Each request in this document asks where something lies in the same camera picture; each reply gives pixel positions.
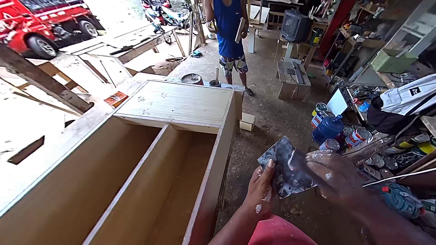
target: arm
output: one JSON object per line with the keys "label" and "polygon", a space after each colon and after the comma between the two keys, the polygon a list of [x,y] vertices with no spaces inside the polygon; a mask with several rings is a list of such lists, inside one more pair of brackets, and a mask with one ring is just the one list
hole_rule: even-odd
{"label": "arm", "polygon": [[241,0],[241,7],[242,7],[242,18],[245,19],[245,24],[244,24],[244,29],[242,30],[242,38],[246,38],[247,37],[247,33],[248,33],[248,24],[249,24],[249,19],[248,19],[248,14],[247,14],[247,0]]}
{"label": "arm", "polygon": [[271,215],[273,202],[270,202],[269,198],[266,197],[268,193],[271,193],[269,183],[273,174],[274,162],[272,159],[269,160],[268,166],[264,171],[262,171],[260,166],[256,168],[250,180],[244,203],[212,239],[209,245],[248,244],[257,226],[257,222]]}
{"label": "arm", "polygon": [[332,193],[320,186],[323,195],[364,223],[378,245],[436,244],[420,228],[363,188],[364,176],[347,159],[331,151],[314,151],[307,154],[306,160],[308,167],[336,191]]}
{"label": "arm", "polygon": [[215,25],[213,0],[204,0],[204,11],[206,12],[206,26],[208,27],[209,32],[217,33],[218,29]]}

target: white cloth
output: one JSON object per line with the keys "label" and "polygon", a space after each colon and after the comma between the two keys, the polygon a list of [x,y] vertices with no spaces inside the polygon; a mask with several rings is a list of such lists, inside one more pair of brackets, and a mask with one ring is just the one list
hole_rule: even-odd
{"label": "white cloth", "polygon": [[[431,74],[406,84],[399,88],[392,88],[380,95],[383,100],[382,111],[406,115],[422,100],[436,92],[436,74]],[[412,114],[434,105],[436,96],[419,107]]]}

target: car tire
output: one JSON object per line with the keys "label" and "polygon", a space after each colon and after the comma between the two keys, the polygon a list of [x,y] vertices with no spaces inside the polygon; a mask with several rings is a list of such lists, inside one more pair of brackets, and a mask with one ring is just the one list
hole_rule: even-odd
{"label": "car tire", "polygon": [[95,38],[99,35],[97,28],[89,21],[79,21],[79,30],[83,33],[86,39]]}
{"label": "car tire", "polygon": [[31,36],[27,39],[27,46],[41,58],[53,59],[58,54],[51,41],[40,36]]}

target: wooden cabinet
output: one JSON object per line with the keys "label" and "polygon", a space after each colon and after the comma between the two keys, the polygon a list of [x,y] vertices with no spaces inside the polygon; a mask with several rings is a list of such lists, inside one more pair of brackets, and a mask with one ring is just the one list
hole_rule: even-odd
{"label": "wooden cabinet", "polygon": [[241,99],[145,82],[0,217],[0,243],[206,244]]}

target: man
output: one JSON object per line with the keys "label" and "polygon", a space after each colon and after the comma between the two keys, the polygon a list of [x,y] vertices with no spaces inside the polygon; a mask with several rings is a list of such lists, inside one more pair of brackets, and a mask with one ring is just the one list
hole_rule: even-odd
{"label": "man", "polygon": [[235,42],[241,17],[245,19],[242,30],[242,38],[247,37],[248,16],[246,0],[204,0],[206,12],[206,24],[209,32],[216,33],[220,55],[220,66],[228,84],[233,84],[232,70],[239,73],[245,92],[253,95],[253,91],[247,87],[248,67],[245,61],[242,41]]}
{"label": "man", "polygon": [[[308,167],[335,190],[320,186],[323,195],[366,225],[377,245],[436,245],[419,227],[363,188],[353,163],[329,150],[308,153],[306,160]],[[258,167],[254,171],[244,203],[209,245],[316,245],[297,227],[271,213],[273,200],[267,196],[274,170],[270,159],[265,170]]]}

